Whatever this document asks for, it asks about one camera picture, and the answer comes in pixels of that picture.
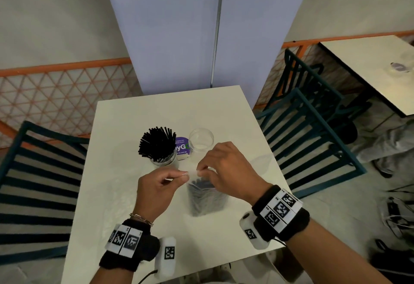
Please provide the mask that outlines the clear glass jar holding straws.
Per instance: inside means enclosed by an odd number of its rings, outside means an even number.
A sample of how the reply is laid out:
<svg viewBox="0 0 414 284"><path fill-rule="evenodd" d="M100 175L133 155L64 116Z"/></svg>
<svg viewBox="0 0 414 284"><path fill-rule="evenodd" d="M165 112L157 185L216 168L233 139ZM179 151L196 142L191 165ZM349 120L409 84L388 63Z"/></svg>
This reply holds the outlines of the clear glass jar holding straws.
<svg viewBox="0 0 414 284"><path fill-rule="evenodd" d="M174 169L178 169L179 168L179 161L177 158L177 150L174 149L173 153L171 153L169 156L162 158L162 159L152 159L150 158L150 161L152 162L152 164L156 167L156 168L160 168L160 167L170 167L170 168L174 168Z"/></svg>

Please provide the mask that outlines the person's left hand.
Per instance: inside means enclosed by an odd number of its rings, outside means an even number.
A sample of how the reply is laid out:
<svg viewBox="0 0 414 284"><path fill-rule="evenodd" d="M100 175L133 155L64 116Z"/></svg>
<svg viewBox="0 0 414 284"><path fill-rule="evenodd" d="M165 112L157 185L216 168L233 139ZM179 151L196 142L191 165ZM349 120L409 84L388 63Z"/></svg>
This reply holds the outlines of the person's left hand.
<svg viewBox="0 0 414 284"><path fill-rule="evenodd" d="M159 170L178 170L169 167L158 168L138 180L135 207L130 214L132 220L153 225L170 205L175 192L188 182L184 177L161 179Z"/></svg>

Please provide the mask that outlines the clear bag of black straws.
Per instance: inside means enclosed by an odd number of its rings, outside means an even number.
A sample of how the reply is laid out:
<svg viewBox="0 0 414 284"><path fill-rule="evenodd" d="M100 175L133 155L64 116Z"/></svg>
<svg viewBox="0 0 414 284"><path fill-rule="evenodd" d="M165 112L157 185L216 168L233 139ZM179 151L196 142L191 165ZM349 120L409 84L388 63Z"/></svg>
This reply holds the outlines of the clear bag of black straws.
<svg viewBox="0 0 414 284"><path fill-rule="evenodd" d="M198 176L196 170L187 171L189 181L186 183L190 214L201 217L223 210L229 196L218 191L205 177Z"/></svg>

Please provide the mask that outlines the black shoe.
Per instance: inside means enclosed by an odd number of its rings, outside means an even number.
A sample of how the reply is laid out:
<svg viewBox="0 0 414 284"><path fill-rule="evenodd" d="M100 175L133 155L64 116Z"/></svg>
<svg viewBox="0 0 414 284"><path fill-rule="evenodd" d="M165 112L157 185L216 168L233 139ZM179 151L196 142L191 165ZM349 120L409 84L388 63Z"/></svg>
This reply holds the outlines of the black shoe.
<svg viewBox="0 0 414 284"><path fill-rule="evenodd" d="M393 284L414 284L414 251L391 249L381 239L375 244L369 263Z"/></svg>

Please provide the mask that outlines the empty clear glass jar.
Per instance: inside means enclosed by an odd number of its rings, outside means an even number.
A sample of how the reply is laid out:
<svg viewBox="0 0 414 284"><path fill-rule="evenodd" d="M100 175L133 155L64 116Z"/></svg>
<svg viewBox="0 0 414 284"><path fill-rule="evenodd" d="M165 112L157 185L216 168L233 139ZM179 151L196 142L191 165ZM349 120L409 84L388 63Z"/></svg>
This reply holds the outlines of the empty clear glass jar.
<svg viewBox="0 0 414 284"><path fill-rule="evenodd" d="M192 151L202 152L210 150L215 142L213 133L207 128L194 129L188 138L189 147Z"/></svg>

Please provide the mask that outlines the orange lattice fence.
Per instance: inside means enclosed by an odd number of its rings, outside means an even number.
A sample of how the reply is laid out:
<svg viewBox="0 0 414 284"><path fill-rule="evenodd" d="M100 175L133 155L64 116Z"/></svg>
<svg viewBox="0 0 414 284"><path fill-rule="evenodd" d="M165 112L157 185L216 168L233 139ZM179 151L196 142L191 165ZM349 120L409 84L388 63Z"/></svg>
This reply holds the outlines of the orange lattice fence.
<svg viewBox="0 0 414 284"><path fill-rule="evenodd" d="M285 63L284 50L297 53L308 65L323 64L321 76L341 94L362 92L363 84L317 46L316 40L282 45L255 108L263 108L277 88ZM141 96L130 60L118 58L96 62L37 67L13 76L0 72L0 149L9 147L24 120L67 135L91 132L96 104L100 100Z"/></svg>

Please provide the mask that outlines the lavender partition panel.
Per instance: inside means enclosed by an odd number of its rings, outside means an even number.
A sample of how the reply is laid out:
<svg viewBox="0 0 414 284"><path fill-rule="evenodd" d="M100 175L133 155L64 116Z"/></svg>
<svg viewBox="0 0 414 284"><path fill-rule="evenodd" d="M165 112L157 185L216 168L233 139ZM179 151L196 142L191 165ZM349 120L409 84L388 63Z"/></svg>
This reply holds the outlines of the lavender partition panel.
<svg viewBox="0 0 414 284"><path fill-rule="evenodd" d="M145 95L239 85L256 104L303 0L110 0Z"/></svg>

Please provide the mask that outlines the black marker wristband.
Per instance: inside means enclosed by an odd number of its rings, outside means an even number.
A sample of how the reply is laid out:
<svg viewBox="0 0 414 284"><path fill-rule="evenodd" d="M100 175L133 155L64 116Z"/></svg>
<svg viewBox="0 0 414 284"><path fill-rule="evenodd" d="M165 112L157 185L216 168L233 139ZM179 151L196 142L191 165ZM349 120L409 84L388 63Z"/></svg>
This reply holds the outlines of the black marker wristband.
<svg viewBox="0 0 414 284"><path fill-rule="evenodd" d="M303 202L277 185L257 200L252 211L256 216L253 226L266 242L274 238L286 242L310 222L310 214L303 208Z"/></svg>
<svg viewBox="0 0 414 284"><path fill-rule="evenodd" d="M135 272L142 261L152 261L158 254L160 240L150 234L151 226L127 219L116 224L105 245L99 266L106 270L122 269Z"/></svg>

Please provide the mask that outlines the bundle of black straws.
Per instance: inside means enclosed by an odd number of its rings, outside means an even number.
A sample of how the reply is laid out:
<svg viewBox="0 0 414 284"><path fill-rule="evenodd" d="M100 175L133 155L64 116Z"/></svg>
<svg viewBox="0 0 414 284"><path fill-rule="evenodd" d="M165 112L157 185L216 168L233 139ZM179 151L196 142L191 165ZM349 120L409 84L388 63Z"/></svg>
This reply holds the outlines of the bundle of black straws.
<svg viewBox="0 0 414 284"><path fill-rule="evenodd" d="M165 158L176 149L176 133L167 127L153 127L140 140L139 155L155 160Z"/></svg>

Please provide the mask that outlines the person's left forearm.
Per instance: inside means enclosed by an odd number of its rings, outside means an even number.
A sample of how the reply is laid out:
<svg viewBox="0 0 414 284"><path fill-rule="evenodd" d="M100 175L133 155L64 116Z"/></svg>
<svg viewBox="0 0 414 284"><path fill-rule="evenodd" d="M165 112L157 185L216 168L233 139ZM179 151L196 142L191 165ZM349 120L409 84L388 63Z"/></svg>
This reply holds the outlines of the person's left forearm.
<svg viewBox="0 0 414 284"><path fill-rule="evenodd" d="M92 277L89 284L132 284L133 276L141 261L121 267L118 261L104 261Z"/></svg>

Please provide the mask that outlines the grey cloth heap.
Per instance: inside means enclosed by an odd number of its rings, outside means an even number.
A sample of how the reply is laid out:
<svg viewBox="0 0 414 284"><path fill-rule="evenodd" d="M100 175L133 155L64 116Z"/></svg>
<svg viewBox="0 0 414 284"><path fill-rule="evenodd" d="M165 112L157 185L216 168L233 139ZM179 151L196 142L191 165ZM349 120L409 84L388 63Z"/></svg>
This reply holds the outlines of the grey cloth heap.
<svg viewBox="0 0 414 284"><path fill-rule="evenodd" d="M414 119L363 140L351 152L361 164L371 162L384 178L399 174L414 177Z"/></svg>

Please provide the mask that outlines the round purple sticker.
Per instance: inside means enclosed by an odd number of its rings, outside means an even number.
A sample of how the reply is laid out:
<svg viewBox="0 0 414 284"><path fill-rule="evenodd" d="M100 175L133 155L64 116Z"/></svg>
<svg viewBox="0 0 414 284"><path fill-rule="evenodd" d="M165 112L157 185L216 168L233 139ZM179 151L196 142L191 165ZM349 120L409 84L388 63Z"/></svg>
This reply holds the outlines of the round purple sticker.
<svg viewBox="0 0 414 284"><path fill-rule="evenodd" d="M191 154L189 140L186 137L176 137L176 155L178 161L187 159Z"/></svg>

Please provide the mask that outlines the person's right forearm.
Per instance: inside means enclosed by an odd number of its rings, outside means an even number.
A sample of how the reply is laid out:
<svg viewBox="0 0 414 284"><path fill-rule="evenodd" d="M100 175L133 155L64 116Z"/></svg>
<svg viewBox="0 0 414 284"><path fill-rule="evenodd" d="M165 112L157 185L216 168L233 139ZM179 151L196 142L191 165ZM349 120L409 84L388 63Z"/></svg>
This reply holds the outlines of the person's right forearm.
<svg viewBox="0 0 414 284"><path fill-rule="evenodd" d="M314 284L392 284L313 219L286 245Z"/></svg>

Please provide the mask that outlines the person's right hand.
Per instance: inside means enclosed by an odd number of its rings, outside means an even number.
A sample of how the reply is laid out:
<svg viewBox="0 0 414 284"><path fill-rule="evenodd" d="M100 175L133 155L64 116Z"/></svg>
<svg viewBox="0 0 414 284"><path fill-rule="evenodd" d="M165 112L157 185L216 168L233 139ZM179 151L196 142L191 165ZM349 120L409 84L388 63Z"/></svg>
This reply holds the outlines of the person's right hand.
<svg viewBox="0 0 414 284"><path fill-rule="evenodd" d="M253 169L245 156L230 141L216 144L207 154L223 154L223 181L210 181L221 193L244 200L253 206L272 187Z"/></svg>

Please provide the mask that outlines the dark teal slatted chair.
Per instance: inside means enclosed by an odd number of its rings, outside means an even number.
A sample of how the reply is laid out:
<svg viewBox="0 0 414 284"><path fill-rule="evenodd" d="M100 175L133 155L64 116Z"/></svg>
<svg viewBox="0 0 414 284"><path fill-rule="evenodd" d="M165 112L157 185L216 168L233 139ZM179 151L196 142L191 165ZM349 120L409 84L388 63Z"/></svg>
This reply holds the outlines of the dark teal slatted chair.
<svg viewBox="0 0 414 284"><path fill-rule="evenodd" d="M89 141L22 123L0 163L0 266L65 258Z"/></svg>
<svg viewBox="0 0 414 284"><path fill-rule="evenodd" d="M298 88L255 118L288 188L299 199L367 173Z"/></svg>
<svg viewBox="0 0 414 284"><path fill-rule="evenodd" d="M309 66L289 49L284 51L284 62L281 78L264 110L298 88L344 144L354 143L358 138L354 121L372 106L372 102L356 98L345 106L344 96L321 77L324 70L321 63Z"/></svg>

